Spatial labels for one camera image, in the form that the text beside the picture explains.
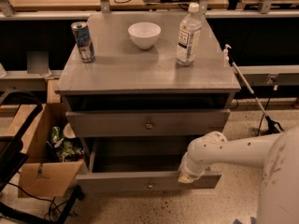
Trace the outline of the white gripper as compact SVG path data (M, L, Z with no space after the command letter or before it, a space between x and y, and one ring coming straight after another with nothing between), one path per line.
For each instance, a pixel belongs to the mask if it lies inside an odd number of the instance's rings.
M192 160L188 153L185 153L178 168L178 182L183 184L190 184L193 181L198 180L203 175L205 170L205 164L196 163Z

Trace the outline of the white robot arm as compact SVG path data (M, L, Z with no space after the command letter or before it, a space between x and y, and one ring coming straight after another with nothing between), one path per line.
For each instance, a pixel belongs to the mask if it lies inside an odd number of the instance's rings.
M220 132L192 140L178 168L180 183L192 183L215 163L261 167L256 224L299 224L299 127L229 141Z

